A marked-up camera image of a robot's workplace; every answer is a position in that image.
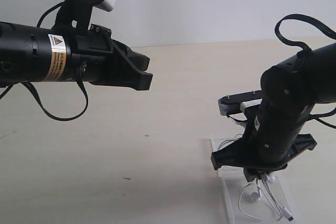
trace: white wall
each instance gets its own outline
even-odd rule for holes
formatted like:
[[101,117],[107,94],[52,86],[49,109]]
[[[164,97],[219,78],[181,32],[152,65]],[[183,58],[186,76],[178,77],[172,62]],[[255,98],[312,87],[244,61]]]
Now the white wall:
[[[0,0],[0,20],[34,25],[62,0]],[[136,46],[274,38],[274,25],[290,13],[314,16],[336,28],[335,0],[117,0],[113,13],[94,10],[92,21]],[[46,20],[52,25],[53,16]],[[284,25],[290,36],[319,35],[304,24]]]

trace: screw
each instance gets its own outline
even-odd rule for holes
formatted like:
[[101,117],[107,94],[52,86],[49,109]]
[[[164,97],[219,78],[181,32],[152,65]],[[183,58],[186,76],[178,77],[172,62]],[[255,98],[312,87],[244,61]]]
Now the screw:
[[88,65],[88,63],[87,63],[86,61],[84,61],[84,62],[82,63],[82,65],[80,66],[80,71],[81,71],[82,73],[84,73],[84,72],[86,71],[86,67],[87,67],[87,65]]

